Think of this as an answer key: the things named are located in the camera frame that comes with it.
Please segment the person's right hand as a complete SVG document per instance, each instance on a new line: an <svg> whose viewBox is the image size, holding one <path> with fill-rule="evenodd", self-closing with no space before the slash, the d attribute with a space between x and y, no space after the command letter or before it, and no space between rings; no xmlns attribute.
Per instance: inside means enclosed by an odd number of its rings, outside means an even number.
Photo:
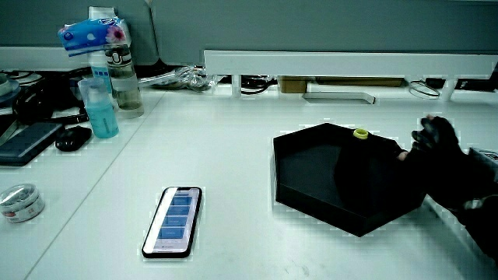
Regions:
<svg viewBox="0 0 498 280"><path fill-rule="evenodd" d="M428 115L422 129L412 132L412 148L403 161L417 187L454 212L496 211L497 182L485 163L464 153L453 125Z"/></svg>

